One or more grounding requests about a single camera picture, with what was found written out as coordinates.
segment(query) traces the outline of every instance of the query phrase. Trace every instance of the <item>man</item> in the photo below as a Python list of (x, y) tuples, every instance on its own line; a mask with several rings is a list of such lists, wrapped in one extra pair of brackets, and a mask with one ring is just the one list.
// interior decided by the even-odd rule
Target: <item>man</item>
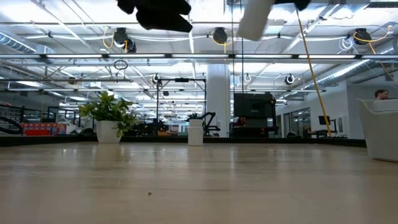
[(387, 100), (389, 97), (388, 90), (376, 90), (374, 92), (374, 97), (376, 100)]

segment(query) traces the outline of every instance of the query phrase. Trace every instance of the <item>white column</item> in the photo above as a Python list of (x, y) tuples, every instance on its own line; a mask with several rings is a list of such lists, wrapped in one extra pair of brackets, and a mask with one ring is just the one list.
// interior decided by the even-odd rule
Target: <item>white column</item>
[(228, 64), (207, 65), (207, 112), (216, 112), (210, 125), (217, 125), (221, 138), (228, 137), (229, 121), (231, 119), (231, 95), (229, 93)]

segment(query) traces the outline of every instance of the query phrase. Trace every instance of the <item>white chair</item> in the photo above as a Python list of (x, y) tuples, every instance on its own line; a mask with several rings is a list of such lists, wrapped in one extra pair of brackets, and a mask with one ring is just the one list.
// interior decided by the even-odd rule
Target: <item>white chair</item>
[(359, 100), (369, 157), (398, 162), (398, 100)]

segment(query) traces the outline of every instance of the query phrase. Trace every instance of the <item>yellow pole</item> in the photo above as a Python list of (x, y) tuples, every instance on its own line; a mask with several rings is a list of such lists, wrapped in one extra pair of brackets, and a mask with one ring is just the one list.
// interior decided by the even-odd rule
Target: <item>yellow pole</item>
[(326, 111), (325, 111), (325, 107), (323, 106), (323, 101), (322, 101), (321, 94), (320, 94), (320, 92), (319, 92), (317, 80), (315, 79), (315, 74), (314, 74), (314, 72), (313, 72), (312, 62), (311, 62), (310, 54), (309, 54), (309, 52), (308, 52), (307, 42), (305, 41), (304, 31), (303, 31), (303, 27), (302, 27), (302, 25), (301, 25), (301, 20), (300, 20), (299, 10), (298, 10), (298, 9), (296, 9), (296, 13), (297, 13), (298, 24), (300, 25), (301, 36), (302, 36), (302, 38), (303, 38), (305, 53), (307, 54), (308, 64), (309, 64), (310, 70), (311, 70), (312, 80), (313, 80), (313, 83), (314, 83), (314, 85), (315, 85), (315, 89), (317, 90), (318, 99), (319, 99), (319, 103), (321, 104), (323, 117), (324, 117), (324, 119), (325, 119), (325, 121), (326, 121), (326, 127), (328, 128), (328, 134), (329, 134), (329, 137), (331, 137), (330, 125), (329, 125), (329, 122), (328, 122), (328, 120), (327, 120)]

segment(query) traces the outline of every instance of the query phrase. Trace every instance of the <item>white cylinder container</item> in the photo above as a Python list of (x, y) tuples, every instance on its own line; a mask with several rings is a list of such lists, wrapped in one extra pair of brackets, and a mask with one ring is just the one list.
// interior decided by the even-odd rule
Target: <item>white cylinder container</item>
[(259, 40), (274, 3), (275, 0), (249, 0), (239, 23), (238, 35), (249, 40)]
[(202, 146), (203, 145), (203, 127), (201, 119), (191, 119), (188, 127), (188, 145)]
[(96, 130), (99, 143), (119, 143), (122, 138), (118, 137), (117, 121), (98, 121)]

